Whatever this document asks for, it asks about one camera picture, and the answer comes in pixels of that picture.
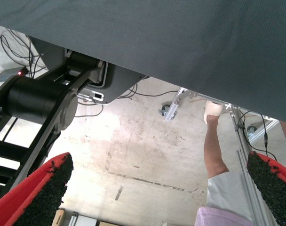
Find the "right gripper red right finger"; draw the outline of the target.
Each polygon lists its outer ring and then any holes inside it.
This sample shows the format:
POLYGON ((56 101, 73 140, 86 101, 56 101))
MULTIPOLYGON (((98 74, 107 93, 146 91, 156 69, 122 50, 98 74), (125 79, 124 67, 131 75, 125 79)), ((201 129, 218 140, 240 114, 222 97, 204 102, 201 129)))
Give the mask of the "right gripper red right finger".
POLYGON ((249 153, 246 166, 276 222, 286 226, 286 167, 255 151, 249 153))

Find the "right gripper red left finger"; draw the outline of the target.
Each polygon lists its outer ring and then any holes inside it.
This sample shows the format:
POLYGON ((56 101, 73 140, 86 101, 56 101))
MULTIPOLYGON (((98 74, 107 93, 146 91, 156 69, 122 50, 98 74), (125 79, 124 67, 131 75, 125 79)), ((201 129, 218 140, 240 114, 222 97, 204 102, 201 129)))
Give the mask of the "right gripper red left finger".
POLYGON ((48 160, 0 198, 0 226, 50 226, 73 171, 69 152, 48 160))

